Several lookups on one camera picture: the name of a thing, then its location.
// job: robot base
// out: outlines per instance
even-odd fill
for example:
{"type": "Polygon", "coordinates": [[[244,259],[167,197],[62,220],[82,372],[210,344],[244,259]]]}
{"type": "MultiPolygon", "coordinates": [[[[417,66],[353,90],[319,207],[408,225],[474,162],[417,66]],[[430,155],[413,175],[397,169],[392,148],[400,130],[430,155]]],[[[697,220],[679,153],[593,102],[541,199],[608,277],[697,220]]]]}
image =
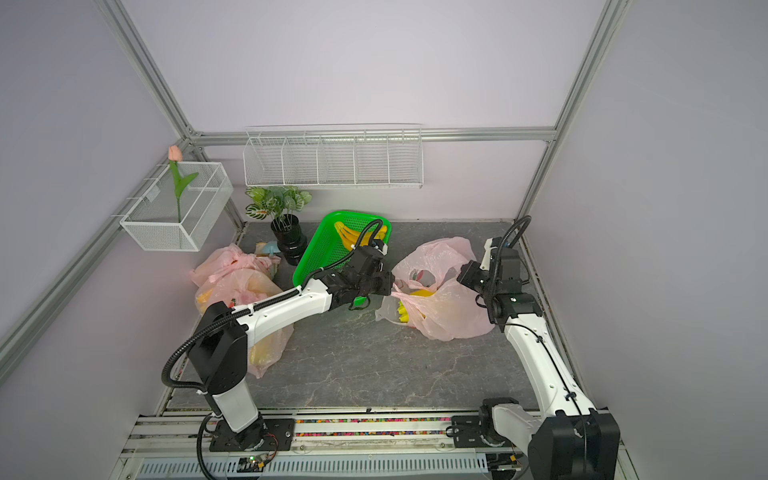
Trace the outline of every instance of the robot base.
{"type": "Polygon", "coordinates": [[[251,426],[240,433],[232,432],[226,420],[221,420],[214,430],[214,438],[210,443],[212,452],[242,452],[253,449],[256,452],[273,452],[275,450],[290,450],[293,439],[293,427],[296,422],[293,419],[264,420],[259,417],[251,426]]]}

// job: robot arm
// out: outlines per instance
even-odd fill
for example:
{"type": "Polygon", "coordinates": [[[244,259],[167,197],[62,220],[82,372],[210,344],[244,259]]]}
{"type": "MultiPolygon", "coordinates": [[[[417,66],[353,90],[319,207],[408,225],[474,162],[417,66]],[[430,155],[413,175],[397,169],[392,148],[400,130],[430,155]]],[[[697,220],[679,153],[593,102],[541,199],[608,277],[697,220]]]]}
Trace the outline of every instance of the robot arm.
{"type": "Polygon", "coordinates": [[[212,410],[223,416],[238,448],[248,449],[262,436],[263,422],[245,383],[250,348],[302,318],[372,293],[389,295],[393,278],[383,271],[383,250],[383,243],[374,240],[373,246],[357,247],[341,270],[315,272],[302,286],[261,302],[233,309],[219,302],[206,310],[198,332],[226,316],[233,321],[198,340],[188,356],[204,386],[200,393],[212,410]]]}
{"type": "Polygon", "coordinates": [[[523,293],[522,281],[515,278],[521,269],[519,254],[513,245],[502,243],[502,238],[488,239],[482,262],[464,265],[458,281],[483,296],[489,320],[514,346],[533,386],[541,418],[510,399],[489,399],[479,412],[481,434],[492,442],[509,439],[520,448],[528,456],[536,480],[612,480],[618,425],[610,413],[597,412],[569,373],[541,307],[532,295],[523,293]],[[510,277],[494,281],[488,274],[494,263],[510,277]]]}

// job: white wall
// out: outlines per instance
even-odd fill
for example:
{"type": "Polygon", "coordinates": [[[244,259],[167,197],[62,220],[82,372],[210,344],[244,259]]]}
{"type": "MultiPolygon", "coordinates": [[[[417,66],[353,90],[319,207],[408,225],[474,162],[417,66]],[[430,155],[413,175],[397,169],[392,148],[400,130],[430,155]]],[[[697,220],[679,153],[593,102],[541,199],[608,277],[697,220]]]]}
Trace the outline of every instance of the white wall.
{"type": "Polygon", "coordinates": [[[88,0],[0,13],[0,336],[176,141],[88,0]]]}
{"type": "Polygon", "coordinates": [[[604,0],[126,0],[192,125],[553,125],[604,0]]]}
{"type": "MultiPolygon", "coordinates": [[[[0,336],[176,141],[89,0],[0,8],[0,336]]],[[[0,386],[2,478],[102,480],[197,321],[200,253],[126,234],[0,386]]]]}
{"type": "Polygon", "coordinates": [[[641,479],[764,478],[768,3],[637,0],[528,239],[641,479]]]}
{"type": "MultiPolygon", "coordinates": [[[[522,203],[544,147],[543,141],[424,143],[422,188],[312,190],[312,203],[298,215],[322,220],[333,210],[355,210],[390,220],[509,219],[522,203]],[[499,176],[499,170],[515,173],[499,176]]],[[[248,218],[243,147],[207,147],[206,153],[224,164],[235,187],[232,198],[248,218]]]]}

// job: artificial plant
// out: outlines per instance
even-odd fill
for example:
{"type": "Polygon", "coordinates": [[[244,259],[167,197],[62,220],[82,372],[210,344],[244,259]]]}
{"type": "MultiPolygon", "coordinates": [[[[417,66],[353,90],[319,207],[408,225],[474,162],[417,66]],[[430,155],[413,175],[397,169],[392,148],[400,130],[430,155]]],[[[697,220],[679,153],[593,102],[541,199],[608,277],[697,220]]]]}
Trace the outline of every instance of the artificial plant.
{"type": "Polygon", "coordinates": [[[184,159],[181,154],[181,149],[176,145],[168,149],[168,164],[170,165],[170,172],[174,175],[174,193],[176,194],[176,212],[181,223],[181,194],[184,189],[192,183],[192,180],[197,178],[198,173],[194,172],[186,177],[182,177],[179,173],[179,162],[184,159]]]}
{"type": "Polygon", "coordinates": [[[248,187],[246,194],[253,203],[246,207],[245,213],[257,220],[263,220],[269,215],[281,230],[290,228],[288,215],[291,212],[300,212],[312,201],[310,192],[299,191],[299,188],[294,186],[248,187]]]}

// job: pink tulip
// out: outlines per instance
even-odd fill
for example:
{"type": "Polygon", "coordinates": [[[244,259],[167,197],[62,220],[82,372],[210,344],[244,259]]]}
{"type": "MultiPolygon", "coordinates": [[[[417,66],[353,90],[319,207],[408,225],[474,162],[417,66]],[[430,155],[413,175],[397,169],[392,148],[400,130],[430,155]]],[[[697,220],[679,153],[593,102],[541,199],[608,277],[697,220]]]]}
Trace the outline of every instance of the pink tulip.
{"type": "Polygon", "coordinates": [[[168,148],[168,160],[169,161],[182,161],[184,159],[184,156],[181,154],[181,149],[177,147],[176,145],[171,145],[168,148]]]}

